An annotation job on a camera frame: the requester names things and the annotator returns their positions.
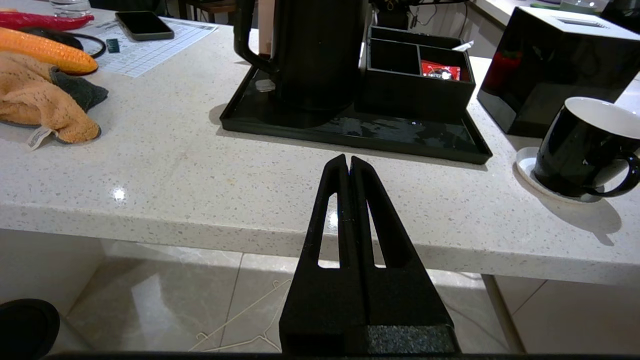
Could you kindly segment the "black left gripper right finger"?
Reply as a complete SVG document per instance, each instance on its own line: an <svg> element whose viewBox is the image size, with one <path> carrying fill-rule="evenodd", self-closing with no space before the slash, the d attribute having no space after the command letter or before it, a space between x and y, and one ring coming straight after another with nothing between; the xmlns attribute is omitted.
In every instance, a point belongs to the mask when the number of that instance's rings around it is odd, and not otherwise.
<svg viewBox="0 0 640 360"><path fill-rule="evenodd" d="M352 157L350 184L368 323L452 328L450 314L373 166Z"/></svg>

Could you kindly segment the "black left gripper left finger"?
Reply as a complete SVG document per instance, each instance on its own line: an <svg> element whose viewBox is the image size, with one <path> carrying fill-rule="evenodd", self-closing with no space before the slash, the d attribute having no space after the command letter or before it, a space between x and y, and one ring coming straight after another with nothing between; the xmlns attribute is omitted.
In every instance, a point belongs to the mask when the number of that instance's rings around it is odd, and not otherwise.
<svg viewBox="0 0 640 360"><path fill-rule="evenodd" d="M318 264L332 195L337 197L338 268ZM345 155L325 164L301 255L279 319L284 353L352 353L349 338L364 323L361 267Z"/></svg>

